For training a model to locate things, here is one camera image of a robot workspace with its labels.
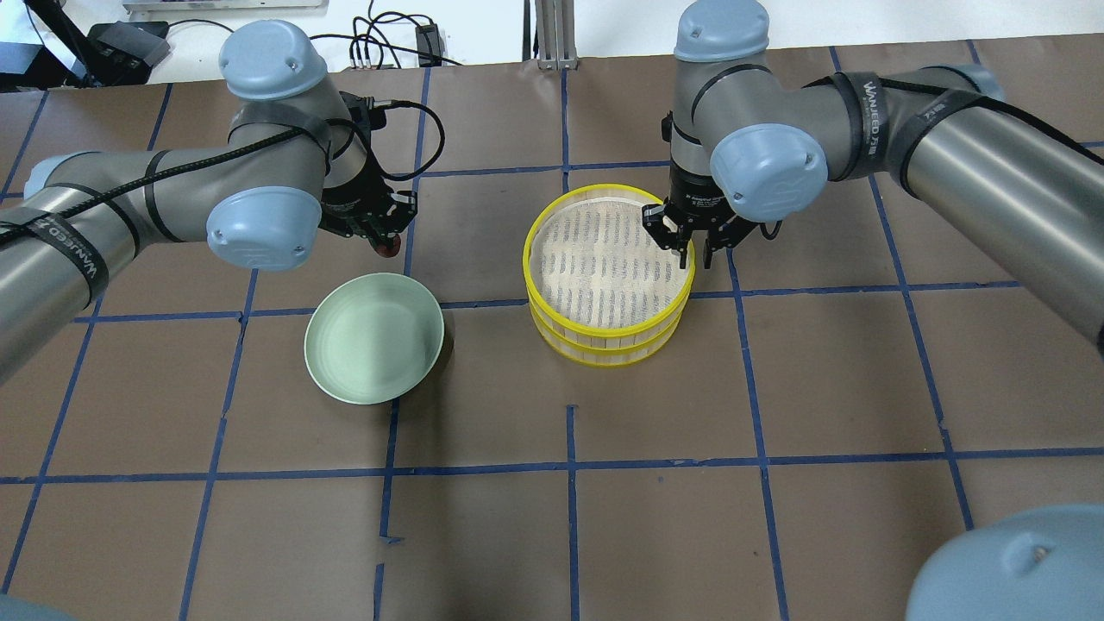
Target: black cable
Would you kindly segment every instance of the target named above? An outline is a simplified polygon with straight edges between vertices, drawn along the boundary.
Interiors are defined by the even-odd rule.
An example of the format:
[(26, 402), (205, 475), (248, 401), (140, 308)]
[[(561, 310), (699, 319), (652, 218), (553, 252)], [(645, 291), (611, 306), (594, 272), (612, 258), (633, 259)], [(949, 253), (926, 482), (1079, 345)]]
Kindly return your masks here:
[[(34, 18), (31, 17), (31, 8), (26, 4), (26, 2), (23, 2), (23, 8), (26, 9), (26, 19), (31, 22), (31, 28), (34, 29), (34, 34), (39, 35), (39, 42), (42, 43), (43, 48), (45, 48), (46, 42), (42, 40), (42, 33), (39, 32), (39, 27), (34, 25)], [(66, 30), (70, 31), (70, 36), (73, 36), (73, 29), (70, 28), (68, 24), (66, 24)], [(76, 59), (81, 61), (81, 64), (84, 66), (84, 76), (77, 78), (76, 74), (72, 71), (70, 71), (70, 74), (77, 80), (77, 88), (83, 88), (84, 86), (87, 86), (88, 82), (92, 80), (92, 69), (88, 67), (88, 63), (84, 60), (84, 54), (81, 53), (81, 46), (76, 43), (73, 44), (73, 52)]]
[(26, 10), (26, 23), (31, 24), (31, 28), (34, 29), (34, 34), (39, 35), (39, 43), (41, 43), (42, 46), (45, 48), (46, 42), (42, 40), (42, 33), (39, 32), (39, 27), (34, 25), (34, 18), (31, 17), (31, 8), (26, 6), (26, 2), (23, 2), (23, 9)]
[(388, 48), (389, 50), (399, 50), (400, 52), (408, 52), (411, 54), (417, 54), (418, 56), (421, 56), (423, 59), (434, 59), (434, 60), (440, 61), (443, 63), (449, 63), (449, 64), (454, 64), (454, 65), (457, 65), (457, 66), (464, 66), (464, 63), (456, 62), (453, 59), (446, 59), (445, 56), (438, 56), (437, 54), (431, 54), (428, 52), (421, 52), (418, 50), (411, 50), (410, 48), (403, 48), (402, 45), (391, 45), (389, 43), (381, 43), (379, 41), (375, 41), (374, 39), (371, 39), (371, 35), (368, 35), (368, 34), (361, 34), (360, 36), (362, 36), (362, 38), (363, 36), (368, 36), (369, 41), (371, 43), (374, 43), (376, 45), (382, 45), (384, 48)]
[[(374, 28), (376, 30), (376, 32), (380, 32), (380, 29), (375, 25), (378, 23), (388, 24), (388, 23), (395, 23), (395, 22), (399, 22), (399, 21), (402, 21), (402, 20), (406, 20), (406, 21), (411, 22), (412, 24), (414, 24), (414, 32), (416, 32), (416, 33), (418, 32), (418, 29), (422, 28), (422, 24), (417, 23), (417, 20), (415, 20), (413, 15), (407, 15), (406, 13), (400, 13), (399, 11), (384, 11), (384, 12), (380, 13), (379, 15), (375, 15), (374, 18), (372, 17), (371, 13), (369, 13), (368, 17), (369, 17), (369, 24), (371, 25), (371, 28)], [(384, 21), (383, 18), (388, 18), (388, 17), (391, 17), (393, 19)], [(426, 19), (428, 19), (428, 15), (422, 15), (422, 17), (425, 17)], [(429, 25), (434, 25), (434, 22), (433, 22), (432, 19), (429, 20)], [(422, 35), (422, 39), (425, 40), (425, 49), (426, 50), (433, 50), (433, 44), (429, 42), (429, 33), (427, 33), (427, 32), (421, 32), (420, 34)], [(395, 49), (391, 48), (391, 53), (393, 54), (394, 52), (395, 52)]]
[[(352, 34), (353, 34), (353, 40), (349, 44), (350, 60), (352, 59), (352, 54), (351, 54), (352, 49), (353, 49), (353, 46), (357, 45), (357, 40), (358, 40), (357, 38), (360, 36), (360, 29), (357, 28), (360, 24), (360, 22), (364, 22), (364, 24), (368, 27), (368, 32), (365, 34), (371, 35), (371, 33), (374, 31), (376, 34), (380, 35), (380, 40), (382, 40), (388, 45), (391, 45), (391, 40), (388, 39), (388, 35), (384, 34), (383, 31), (380, 30), (379, 27), (376, 27), (374, 23), (372, 23), (367, 18), (362, 18), (360, 15), (357, 15), (357, 17), (354, 17), (352, 19)], [(369, 56), (369, 54), (368, 54), (368, 45), (369, 45), (369, 43), (373, 43), (373, 41), (364, 41), (364, 55), (368, 56), (368, 63), (371, 64), (372, 63), (372, 57)], [(380, 44), (379, 41), (374, 41), (374, 43), (376, 43), (376, 45), (380, 49), (380, 60), (376, 63), (375, 69), (383, 69), (383, 45)], [(402, 63), (399, 62), (399, 54), (396, 54), (394, 50), (391, 50), (391, 59), (393, 61), (395, 61), (395, 69), (403, 69)]]
[(530, 41), (530, 31), (532, 30), (532, 18), (530, 17), (530, 4), (529, 0), (521, 0), (524, 4), (524, 9), (521, 11), (521, 62), (526, 62), (532, 56), (530, 55), (530, 46), (532, 45)]
[[(434, 124), (437, 126), (437, 134), (440, 136), (440, 140), (437, 143), (437, 150), (435, 150), (433, 155), (429, 156), (429, 159), (426, 160), (425, 164), (420, 166), (413, 172), (408, 172), (406, 175), (392, 175), (391, 172), (381, 171), (381, 175), (383, 176), (384, 179), (391, 181), (410, 181), (411, 179), (428, 170), (429, 167), (436, 164), (437, 159), (440, 158), (440, 154), (445, 150), (445, 125), (440, 122), (440, 117), (437, 116), (437, 113), (433, 112), (433, 109), (431, 109), (428, 106), (423, 106), (417, 102), (396, 101), (384, 106), (379, 106), (376, 109), (388, 110), (395, 108), (413, 108), (424, 112), (429, 116), (429, 118), (433, 119)], [(348, 118), (330, 118), (327, 119), (326, 123), (350, 129), (360, 140), (361, 145), (364, 146), (364, 149), (371, 150), (372, 148), (371, 139), (364, 134), (364, 130), (355, 123), (349, 120)]]
[(197, 19), (189, 19), (189, 20), (180, 20), (179, 22), (172, 22), (172, 23), (169, 24), (169, 29), (171, 30), (172, 27), (180, 25), (182, 23), (208, 23), (208, 24), (211, 24), (211, 25), (216, 25), (216, 27), (225, 30), (226, 32), (230, 32), (230, 33), (234, 32), (234, 29), (230, 28), (229, 25), (226, 25), (224, 23), (219, 23), (219, 22), (212, 21), (212, 20), (201, 20), (201, 19), (198, 19), (198, 18)]
[[(167, 168), (160, 172), (155, 172), (153, 175), (147, 175), (139, 179), (135, 179), (134, 181), (128, 181), (121, 186), (112, 188), (110, 190), (107, 190), (105, 192), (100, 192), (83, 202), (79, 202), (68, 209), (61, 211), (59, 214), (62, 218), (73, 218), (78, 213), (88, 211), (89, 209), (96, 207), (97, 204), (103, 204), (104, 202), (121, 197), (127, 192), (132, 192), (134, 190), (137, 190), (138, 188), (141, 188), (144, 186), (149, 186), (150, 183), (156, 183), (158, 181), (168, 179), (170, 177), (176, 177), (178, 175), (183, 175), (185, 172), (194, 172), (197, 170), (202, 170), (204, 168), (217, 166), (220, 164), (224, 164), (247, 156), (250, 154), (259, 151), (261, 149), (270, 147), (273, 145), (286, 143), (291, 138), (295, 138), (296, 136), (300, 136), (306, 133), (307, 131), (301, 127), (293, 127), (287, 131), (282, 131), (279, 134), (276, 134), (275, 136), (270, 136), (263, 140), (257, 140), (256, 143), (246, 145), (244, 147), (234, 149), (232, 151), (226, 151), (222, 155), (209, 157), (206, 159), (200, 159), (197, 161), (190, 161), (188, 164), (182, 164), (180, 166), (174, 166), (172, 168)], [(24, 234), (28, 234), (26, 229), (24, 228), (11, 229), (9, 231), (0, 233), (0, 246)]]
[(782, 220), (774, 223), (774, 231), (769, 233), (766, 232), (766, 222), (760, 222), (760, 233), (763, 233), (763, 239), (766, 241), (774, 241), (778, 236), (778, 231), (782, 230)]

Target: blue tape grid line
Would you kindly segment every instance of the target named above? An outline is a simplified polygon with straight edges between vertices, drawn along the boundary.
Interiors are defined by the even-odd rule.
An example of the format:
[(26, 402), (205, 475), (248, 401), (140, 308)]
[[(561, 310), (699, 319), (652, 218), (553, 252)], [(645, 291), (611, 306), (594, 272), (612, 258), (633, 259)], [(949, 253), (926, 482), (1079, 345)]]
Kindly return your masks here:
[(595, 164), (561, 164), (559, 166), (517, 166), (511, 168), (471, 168), (464, 170), (429, 170), (422, 177), (471, 177), (478, 175), (523, 175), (527, 172), (548, 172), (550, 170), (612, 170), (618, 168), (661, 168), (669, 166), (667, 160), (658, 161), (602, 161)]
[(778, 617), (789, 621), (789, 604), (786, 601), (786, 580), (782, 572), (782, 550), (778, 545), (778, 527), (774, 518), (774, 496), (771, 493), (769, 457), (763, 436), (763, 419), (760, 413), (758, 393), (755, 390), (755, 369), (752, 365), (751, 341), (747, 338), (747, 317), (744, 313), (740, 275), (732, 260), (732, 249), (725, 252), (729, 262), (729, 277), (732, 280), (732, 298), (736, 303), (736, 326), (740, 331), (740, 352), (743, 356), (744, 378), (747, 381), (747, 400), (752, 412), (752, 428), (755, 432), (755, 459), (760, 469), (760, 486), (763, 491), (763, 511), (766, 518), (766, 534), (771, 544), (771, 565), (774, 568), (774, 586), (778, 597)]
[(974, 45), (973, 39), (966, 40), (966, 46), (969, 48), (969, 57), (972, 62), (976, 65), (981, 64), (981, 57), (977, 55), (977, 46)]
[(195, 585), (195, 569), (200, 562), (200, 551), (203, 549), (203, 534), (206, 530), (206, 518), (211, 511), (211, 494), (214, 492), (214, 483), (217, 480), (219, 459), (222, 456), (223, 440), (226, 436), (226, 413), (234, 400), (234, 388), (237, 386), (237, 372), (241, 369), (242, 351), (245, 348), (245, 331), (250, 327), (250, 315), (253, 310), (253, 298), (257, 288), (257, 271), (250, 272), (250, 286), (245, 292), (245, 303), (242, 307), (241, 329), (237, 331), (237, 345), (234, 348), (234, 358), (230, 366), (230, 377), (226, 379), (226, 394), (223, 398), (222, 415), (219, 417), (219, 430), (214, 438), (214, 448), (211, 450), (211, 463), (208, 466), (205, 484), (203, 486), (203, 501), (200, 503), (200, 515), (195, 523), (195, 536), (192, 539), (192, 551), (188, 559), (188, 573), (184, 575), (184, 592), (180, 598), (179, 621), (188, 619), (188, 610), (192, 601), (192, 587)]
[(893, 240), (893, 230), (890, 228), (890, 221), (885, 214), (885, 206), (882, 203), (882, 194), (878, 189), (878, 181), (873, 175), (868, 179), (870, 180), (870, 190), (874, 196), (874, 204), (878, 208), (878, 217), (882, 222), (882, 230), (885, 233), (885, 243), (889, 244), (890, 255), (893, 257), (893, 270), (896, 272), (898, 281), (901, 285), (901, 297), (904, 299), (905, 312), (909, 314), (909, 324), (912, 327), (912, 336), (916, 341), (916, 352), (920, 355), (920, 364), (924, 370), (924, 380), (927, 382), (927, 392), (932, 400), (932, 409), (935, 412), (935, 422), (940, 428), (940, 436), (943, 440), (943, 450), (947, 454), (947, 465), (951, 469), (951, 480), (955, 486), (955, 496), (958, 498), (958, 508), (962, 511), (963, 524), (967, 530), (973, 530), (974, 516), (969, 509), (969, 501), (966, 499), (966, 488), (963, 486), (962, 473), (958, 472), (958, 460), (955, 459), (955, 448), (951, 441), (951, 432), (944, 424), (943, 402), (940, 400), (940, 390), (935, 386), (935, 375), (932, 372), (932, 362), (927, 357), (924, 335), (920, 329), (920, 320), (916, 318), (916, 308), (912, 302), (909, 281), (905, 278), (904, 267), (901, 265), (901, 256), (898, 254), (896, 242)]
[(571, 621), (578, 621), (578, 501), (575, 492), (575, 406), (567, 406), (567, 546), (571, 573)]
[(372, 621), (380, 621), (383, 611), (383, 564), (375, 566), (375, 585), (372, 589)]
[[(1020, 283), (1016, 281), (995, 281), (991, 283), (928, 283), (910, 284), (911, 291), (964, 291), (964, 290), (987, 290), (987, 288), (1018, 288)], [(783, 295), (839, 295), (849, 293), (895, 293), (901, 291), (899, 285), (857, 285), (836, 287), (797, 287), (797, 288), (763, 288), (746, 290), (741, 292), (743, 297), (761, 296), (783, 296)], [(690, 294), (690, 299), (725, 299), (732, 297), (731, 291), (696, 291)], [(463, 302), (442, 302), (443, 309), (456, 308), (492, 308), (501, 306), (524, 306), (529, 304), (526, 298), (508, 299), (473, 299)], [(286, 317), (295, 315), (311, 315), (315, 307), (301, 308), (267, 308), (253, 310), (251, 317)], [(136, 315), (99, 315), (93, 317), (76, 317), (74, 324), (97, 324), (125, 323), (125, 322), (180, 322), (193, 319), (241, 319), (241, 310), (204, 310), (195, 313), (150, 313)]]
[[(433, 75), (433, 69), (426, 67), (425, 73), (422, 76), (422, 105), (429, 105), (429, 82)], [(422, 166), (423, 148), (425, 143), (425, 114), (418, 116), (417, 122), (417, 147), (414, 150), (414, 168), (417, 169)], [(422, 177), (416, 177), (412, 189), (417, 192), (421, 187)], [(410, 228), (406, 232), (406, 254), (403, 256), (403, 274), (406, 276), (411, 275), (411, 267), (414, 261), (414, 232), (417, 225), (416, 220), (412, 221)], [(394, 487), (394, 471), (395, 471), (395, 446), (399, 442), (399, 409), (402, 398), (396, 397), (391, 401), (391, 421), (388, 425), (388, 456), (386, 462), (383, 467), (383, 493), (380, 498), (380, 537), (386, 539), (390, 537), (391, 528), (391, 497), (392, 490)], [(372, 614), (373, 619), (379, 619), (381, 611), (383, 609), (383, 573), (384, 564), (379, 564), (375, 567), (375, 583), (373, 585), (372, 591)]]
[[(422, 105), (429, 105), (429, 77), (433, 74), (432, 67), (426, 67), (425, 73), (422, 75)], [(423, 149), (425, 148), (425, 113), (420, 114), (417, 118), (417, 143), (414, 147), (414, 169), (417, 170), (422, 166)], [(422, 185), (422, 177), (425, 175), (420, 175), (414, 178), (414, 183), (411, 186), (411, 190), (417, 193), (418, 188)], [(406, 252), (403, 254), (403, 275), (411, 275), (411, 263), (414, 256), (414, 232), (417, 229), (417, 218), (411, 220), (410, 225), (406, 228)]]
[[(103, 305), (103, 297), (96, 301), (96, 306), (92, 309), (93, 317), (99, 314), (99, 307)], [(45, 484), (46, 471), (50, 470), (50, 462), (53, 460), (54, 449), (57, 446), (57, 439), (62, 433), (62, 425), (65, 424), (65, 414), (68, 413), (70, 403), (73, 401), (73, 391), (76, 389), (77, 379), (81, 377), (81, 367), (84, 365), (84, 357), (88, 352), (88, 344), (92, 341), (92, 333), (95, 329), (95, 324), (88, 324), (88, 327), (84, 330), (84, 340), (81, 341), (81, 349), (76, 355), (76, 361), (73, 362), (73, 372), (70, 375), (68, 385), (65, 387), (65, 397), (62, 399), (62, 404), (57, 410), (57, 420), (54, 422), (53, 433), (51, 433), (50, 442), (46, 444), (42, 465), (39, 466), (39, 475), (35, 477), (34, 490), (31, 492), (31, 499), (28, 502), (26, 512), (23, 514), (23, 523), (20, 525), (15, 546), (12, 548), (11, 558), (8, 561), (8, 570), (4, 572), (3, 583), (0, 585), (0, 593), (8, 592), (8, 589), (11, 587), (11, 580), (15, 576), (15, 567), (19, 565), (19, 557), (23, 551), (23, 544), (26, 543), (26, 534), (31, 529), (31, 520), (34, 518), (34, 509), (39, 505), (39, 495), (42, 493), (42, 486)]]
[(161, 109), (157, 113), (157, 120), (153, 122), (153, 131), (149, 136), (149, 143), (146, 144), (146, 150), (153, 150), (153, 145), (157, 144), (157, 137), (161, 134), (161, 123), (164, 120), (164, 113), (169, 109), (169, 97), (172, 96), (172, 84), (164, 85), (164, 98), (161, 99)]
[[(1066, 457), (1104, 457), (1104, 446), (1074, 446), (1068, 449), (997, 449), (986, 451), (956, 451), (959, 461), (1031, 460)], [(890, 464), (907, 462), (937, 462), (947, 459), (943, 451), (927, 453), (856, 453), (839, 455), (777, 455), (767, 457), (768, 465), (830, 465), (830, 464)], [(569, 462), (530, 462), (513, 464), (486, 464), (471, 466), (395, 467), (393, 476), (473, 476), (480, 474), (518, 474), (527, 472), (608, 471), (608, 470), (672, 470), (688, 467), (758, 467), (758, 457), (713, 457), (707, 460), (596, 460)], [(383, 467), (353, 467), (331, 470), (231, 471), (215, 473), (215, 481), (288, 481), (302, 478), (382, 478)], [(95, 483), (163, 483), (206, 481), (206, 472), (168, 472), (142, 474), (57, 474), (42, 477), (46, 485)], [(38, 476), (3, 476), (0, 485), (34, 485)]]
[(34, 134), (34, 127), (39, 124), (39, 118), (42, 116), (42, 108), (46, 107), (46, 98), (50, 97), (50, 91), (42, 93), (42, 98), (39, 99), (39, 107), (34, 109), (34, 116), (31, 117), (31, 125), (26, 128), (26, 135), (23, 136), (23, 143), (19, 146), (19, 152), (15, 154), (15, 161), (11, 164), (11, 170), (8, 171), (8, 179), (3, 182), (3, 188), (0, 189), (0, 194), (8, 196), (8, 190), (11, 189), (12, 181), (15, 180), (15, 171), (19, 170), (20, 162), (23, 161), (23, 155), (26, 154), (26, 146), (31, 144), (31, 136)]
[(570, 140), (567, 139), (567, 71), (566, 69), (560, 70), (560, 131), (561, 146), (563, 147), (561, 170), (563, 171), (562, 189), (565, 194), (570, 188), (567, 185), (567, 175), (571, 172), (571, 149), (569, 147)]

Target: green bowl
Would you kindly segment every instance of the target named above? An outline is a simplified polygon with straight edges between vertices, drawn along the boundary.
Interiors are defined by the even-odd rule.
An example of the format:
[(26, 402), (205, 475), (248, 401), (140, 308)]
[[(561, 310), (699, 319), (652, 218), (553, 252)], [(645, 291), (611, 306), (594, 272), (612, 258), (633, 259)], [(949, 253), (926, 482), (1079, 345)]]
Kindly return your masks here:
[(369, 274), (333, 290), (318, 305), (302, 355), (318, 388), (367, 406), (417, 386), (444, 341), (445, 317), (429, 290), (400, 274)]

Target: yellow steamer rim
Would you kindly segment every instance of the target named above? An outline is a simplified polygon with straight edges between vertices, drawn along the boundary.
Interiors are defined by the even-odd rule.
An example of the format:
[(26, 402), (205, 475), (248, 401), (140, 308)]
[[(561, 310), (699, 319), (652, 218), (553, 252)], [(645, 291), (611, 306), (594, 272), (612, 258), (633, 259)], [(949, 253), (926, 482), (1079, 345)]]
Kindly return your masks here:
[[(529, 308), (533, 324), (549, 346), (564, 357), (582, 365), (624, 367), (639, 362), (659, 351), (675, 334), (682, 316), (682, 309), (690, 298), (694, 263), (691, 261), (684, 271), (686, 281), (670, 303), (644, 322), (616, 328), (595, 327), (575, 322), (561, 314), (544, 298), (533, 278), (531, 266), (533, 243), (542, 227), (556, 213), (582, 202), (601, 199), (623, 199), (637, 206), (662, 202), (644, 190), (618, 183), (598, 183), (567, 192), (549, 204), (533, 222), (529, 235), (526, 236), (521, 269), (526, 277), (526, 293), (529, 296)], [(692, 242), (688, 253), (693, 256)], [(678, 259), (673, 254), (672, 263), (676, 272), (682, 272), (678, 269)]]

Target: red object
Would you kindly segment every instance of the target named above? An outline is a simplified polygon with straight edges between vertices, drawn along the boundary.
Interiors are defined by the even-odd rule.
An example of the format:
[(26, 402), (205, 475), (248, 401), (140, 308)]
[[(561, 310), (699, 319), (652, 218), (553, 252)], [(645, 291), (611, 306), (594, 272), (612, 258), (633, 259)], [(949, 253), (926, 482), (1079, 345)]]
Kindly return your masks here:
[(399, 254), (399, 250), (403, 248), (403, 240), (399, 235), (395, 235), (392, 240), (394, 240), (395, 243), (393, 243), (391, 248), (388, 248), (386, 244), (380, 244), (375, 246), (375, 253), (384, 259), (391, 259), (392, 256)]

